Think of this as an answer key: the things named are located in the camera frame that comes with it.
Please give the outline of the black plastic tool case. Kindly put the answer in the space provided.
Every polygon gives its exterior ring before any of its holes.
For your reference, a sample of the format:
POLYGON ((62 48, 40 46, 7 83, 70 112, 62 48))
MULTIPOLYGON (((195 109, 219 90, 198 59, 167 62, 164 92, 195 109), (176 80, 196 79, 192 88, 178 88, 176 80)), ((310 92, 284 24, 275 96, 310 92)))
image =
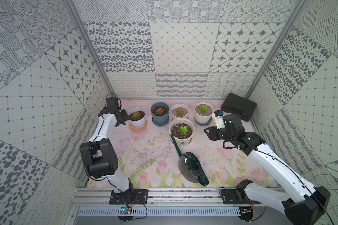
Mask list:
POLYGON ((241 96, 229 93, 221 106, 221 110, 240 116, 241 120, 250 121, 257 104, 241 96))

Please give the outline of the dark green watering can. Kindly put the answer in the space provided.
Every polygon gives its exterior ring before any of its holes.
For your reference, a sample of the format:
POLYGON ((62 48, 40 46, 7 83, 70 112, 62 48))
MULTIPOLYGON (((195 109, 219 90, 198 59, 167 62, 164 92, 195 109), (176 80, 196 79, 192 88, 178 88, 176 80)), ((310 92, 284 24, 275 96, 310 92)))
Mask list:
POLYGON ((199 159, 191 152, 182 153, 174 136, 171 134, 171 139, 179 156, 178 168, 185 179, 192 183, 199 183, 206 187, 209 180, 201 166, 199 159))

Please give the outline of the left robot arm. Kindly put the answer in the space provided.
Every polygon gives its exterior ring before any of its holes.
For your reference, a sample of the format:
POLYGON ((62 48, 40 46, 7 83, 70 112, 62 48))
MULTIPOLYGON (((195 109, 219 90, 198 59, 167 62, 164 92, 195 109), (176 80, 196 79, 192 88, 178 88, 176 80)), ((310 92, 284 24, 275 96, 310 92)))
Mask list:
POLYGON ((115 127, 128 120, 125 110, 104 110, 93 136, 79 148, 86 175, 93 181, 107 181, 113 188, 113 197, 124 203, 135 199, 134 188, 130 179, 118 171, 118 156, 110 137, 115 127))

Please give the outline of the small green circuit board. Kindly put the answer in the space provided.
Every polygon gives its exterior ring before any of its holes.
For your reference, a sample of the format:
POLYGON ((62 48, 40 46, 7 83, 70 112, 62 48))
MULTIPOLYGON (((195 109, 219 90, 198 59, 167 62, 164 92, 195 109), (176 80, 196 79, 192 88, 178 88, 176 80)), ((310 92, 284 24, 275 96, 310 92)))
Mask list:
POLYGON ((128 221, 130 221, 133 218, 133 216, 131 215, 131 208, 122 207, 120 209, 118 218, 122 222, 128 222, 128 221))

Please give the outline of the large white pot green succulent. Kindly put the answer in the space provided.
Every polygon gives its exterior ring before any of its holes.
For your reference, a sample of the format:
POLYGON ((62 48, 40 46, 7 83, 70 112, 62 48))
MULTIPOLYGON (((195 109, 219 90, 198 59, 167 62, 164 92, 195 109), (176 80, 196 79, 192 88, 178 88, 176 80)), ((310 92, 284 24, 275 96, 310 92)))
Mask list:
POLYGON ((170 123, 169 132, 170 135, 173 135, 179 147, 185 147, 191 142, 195 134, 195 126, 189 119, 178 118, 170 123))

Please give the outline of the floral pink table mat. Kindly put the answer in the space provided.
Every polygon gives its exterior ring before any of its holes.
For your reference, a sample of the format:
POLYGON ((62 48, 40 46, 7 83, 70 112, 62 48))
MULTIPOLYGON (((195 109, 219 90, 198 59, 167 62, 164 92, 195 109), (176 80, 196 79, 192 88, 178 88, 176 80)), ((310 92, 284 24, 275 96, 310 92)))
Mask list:
MULTIPOLYGON (((118 170, 135 188, 199 187, 199 183, 189 182, 179 171, 179 156, 171 141, 169 126, 153 124, 150 109, 154 103, 154 100, 123 100, 125 110, 135 107, 145 110, 147 127, 139 133, 131 131, 128 125, 114 128, 110 139, 119 158, 118 170)), ((244 179, 263 187, 277 186, 275 179, 252 158, 230 143, 211 141, 203 126, 196 125, 193 138, 181 152, 197 156, 209 179, 209 187, 230 188, 244 179)))

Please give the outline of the white pot yellow-green succulent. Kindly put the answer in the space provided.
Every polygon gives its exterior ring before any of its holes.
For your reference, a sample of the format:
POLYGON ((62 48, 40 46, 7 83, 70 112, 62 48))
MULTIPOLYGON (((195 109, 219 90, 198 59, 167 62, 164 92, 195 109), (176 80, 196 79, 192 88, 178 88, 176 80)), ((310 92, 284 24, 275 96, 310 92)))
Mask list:
POLYGON ((142 128, 146 122, 146 113, 143 108, 135 107, 128 111, 130 124, 134 128, 142 128))

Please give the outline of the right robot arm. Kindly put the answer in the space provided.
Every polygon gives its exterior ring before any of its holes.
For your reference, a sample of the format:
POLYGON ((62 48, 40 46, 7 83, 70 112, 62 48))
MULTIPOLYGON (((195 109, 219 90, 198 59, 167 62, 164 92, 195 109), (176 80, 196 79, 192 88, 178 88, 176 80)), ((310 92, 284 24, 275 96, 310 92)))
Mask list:
POLYGON ((294 225, 313 225, 327 213, 330 192, 317 187, 288 166, 266 141, 255 132, 246 132, 239 116, 224 115, 221 110, 212 113, 215 126, 205 129, 212 141, 231 143, 259 163, 284 189, 284 192, 264 188, 245 179, 236 185, 239 202, 257 201, 286 215, 294 225))

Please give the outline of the white pot brown soil succulent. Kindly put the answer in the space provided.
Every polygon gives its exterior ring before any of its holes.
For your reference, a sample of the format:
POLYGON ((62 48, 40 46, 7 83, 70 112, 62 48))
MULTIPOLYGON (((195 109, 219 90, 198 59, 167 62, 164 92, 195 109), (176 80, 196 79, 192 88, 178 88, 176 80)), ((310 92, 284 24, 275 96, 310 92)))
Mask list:
POLYGON ((212 113, 214 109, 211 104, 206 102, 200 102, 194 107, 196 119, 199 123, 206 123, 210 118, 212 118, 212 113))

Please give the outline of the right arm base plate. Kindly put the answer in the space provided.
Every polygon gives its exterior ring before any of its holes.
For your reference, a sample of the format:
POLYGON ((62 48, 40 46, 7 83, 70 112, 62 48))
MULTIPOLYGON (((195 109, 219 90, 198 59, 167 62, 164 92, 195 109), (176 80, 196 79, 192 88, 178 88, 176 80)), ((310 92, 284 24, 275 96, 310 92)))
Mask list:
POLYGON ((244 190, 220 187, 219 195, 222 197, 223 204, 261 204, 258 201, 251 201, 244 190))

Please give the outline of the terracotta saucer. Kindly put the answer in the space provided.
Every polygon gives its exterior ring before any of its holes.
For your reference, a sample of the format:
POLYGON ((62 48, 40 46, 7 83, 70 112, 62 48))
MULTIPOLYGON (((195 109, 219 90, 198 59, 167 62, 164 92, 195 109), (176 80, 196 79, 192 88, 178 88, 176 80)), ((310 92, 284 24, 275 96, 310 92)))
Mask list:
POLYGON ((129 125, 129 128, 134 133, 140 133, 140 132, 144 131, 147 128, 147 121, 145 121, 143 127, 141 127, 141 128, 136 128, 131 123, 129 125))

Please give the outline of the blue-grey saucer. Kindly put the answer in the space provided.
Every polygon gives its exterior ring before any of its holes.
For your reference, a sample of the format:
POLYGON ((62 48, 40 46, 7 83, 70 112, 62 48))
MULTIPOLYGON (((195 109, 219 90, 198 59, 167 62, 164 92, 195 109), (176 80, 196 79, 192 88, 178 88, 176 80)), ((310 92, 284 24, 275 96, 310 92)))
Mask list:
POLYGON ((200 126, 208 126, 212 122, 212 118, 210 118, 206 123, 199 123, 196 119, 195 122, 200 126))

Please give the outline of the aluminium mounting rail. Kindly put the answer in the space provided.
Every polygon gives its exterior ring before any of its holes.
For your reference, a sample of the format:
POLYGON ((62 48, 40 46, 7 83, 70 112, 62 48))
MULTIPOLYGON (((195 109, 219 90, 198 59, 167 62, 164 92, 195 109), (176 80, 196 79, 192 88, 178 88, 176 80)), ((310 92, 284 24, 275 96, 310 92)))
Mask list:
POLYGON ((77 188, 69 202, 69 206, 77 207, 114 207, 114 206, 143 206, 146 207, 250 207, 273 206, 289 199, 289 195, 282 188, 263 188, 257 186, 248 194, 251 201, 261 204, 223 204, 219 195, 219 188, 148 188, 146 204, 109 204, 112 189, 110 188, 77 188))

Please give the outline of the blue-grey pot red succulent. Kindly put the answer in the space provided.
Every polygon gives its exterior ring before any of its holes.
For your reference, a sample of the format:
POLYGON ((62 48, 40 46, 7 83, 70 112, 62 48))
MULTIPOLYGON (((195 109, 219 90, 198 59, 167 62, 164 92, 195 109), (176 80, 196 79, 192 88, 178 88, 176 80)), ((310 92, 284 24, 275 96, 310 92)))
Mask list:
POLYGON ((158 127, 163 127, 169 122, 169 106, 166 103, 158 102, 152 105, 152 122, 158 127))

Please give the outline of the small white pot reddish succulent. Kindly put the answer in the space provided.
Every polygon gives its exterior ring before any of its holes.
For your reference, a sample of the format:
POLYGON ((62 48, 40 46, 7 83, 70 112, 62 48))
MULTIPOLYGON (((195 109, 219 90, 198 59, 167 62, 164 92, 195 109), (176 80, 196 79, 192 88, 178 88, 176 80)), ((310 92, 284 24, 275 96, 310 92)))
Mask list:
POLYGON ((175 119, 178 119, 178 118, 189 119, 188 113, 189 113, 189 109, 185 104, 175 104, 171 108, 172 120, 175 120, 175 119))

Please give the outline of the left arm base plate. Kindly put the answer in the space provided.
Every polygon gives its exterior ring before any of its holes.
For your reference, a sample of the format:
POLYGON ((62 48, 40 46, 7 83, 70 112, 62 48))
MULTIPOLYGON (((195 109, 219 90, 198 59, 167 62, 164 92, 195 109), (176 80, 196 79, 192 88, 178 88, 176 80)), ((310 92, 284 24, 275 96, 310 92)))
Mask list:
POLYGON ((115 193, 112 191, 109 204, 146 204, 148 198, 148 189, 134 189, 133 191, 127 190, 125 192, 115 193))

